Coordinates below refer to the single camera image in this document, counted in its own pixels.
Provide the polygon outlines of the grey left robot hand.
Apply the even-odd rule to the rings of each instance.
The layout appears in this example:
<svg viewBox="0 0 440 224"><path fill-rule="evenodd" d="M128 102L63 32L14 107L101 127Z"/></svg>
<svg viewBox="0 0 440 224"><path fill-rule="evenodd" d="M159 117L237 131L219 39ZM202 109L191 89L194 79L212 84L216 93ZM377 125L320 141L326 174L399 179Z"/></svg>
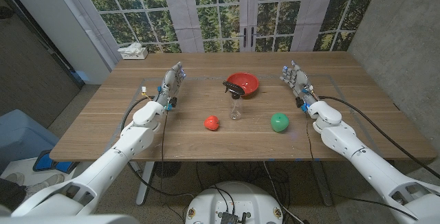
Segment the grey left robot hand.
<svg viewBox="0 0 440 224"><path fill-rule="evenodd" d="M160 103L167 110L175 108L177 94L185 77L182 62L178 62L166 72L161 85L158 87L158 94L153 100Z"/></svg>

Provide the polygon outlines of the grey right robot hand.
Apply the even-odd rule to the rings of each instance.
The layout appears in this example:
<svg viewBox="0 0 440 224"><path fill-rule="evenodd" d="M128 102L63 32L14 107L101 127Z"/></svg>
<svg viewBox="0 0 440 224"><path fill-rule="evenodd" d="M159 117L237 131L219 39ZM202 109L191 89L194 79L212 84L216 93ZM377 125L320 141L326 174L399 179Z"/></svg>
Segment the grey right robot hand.
<svg viewBox="0 0 440 224"><path fill-rule="evenodd" d="M280 79L292 90L296 106L303 111L306 111L313 103L319 101L308 76L294 61L291 62L291 67L283 67Z"/></svg>

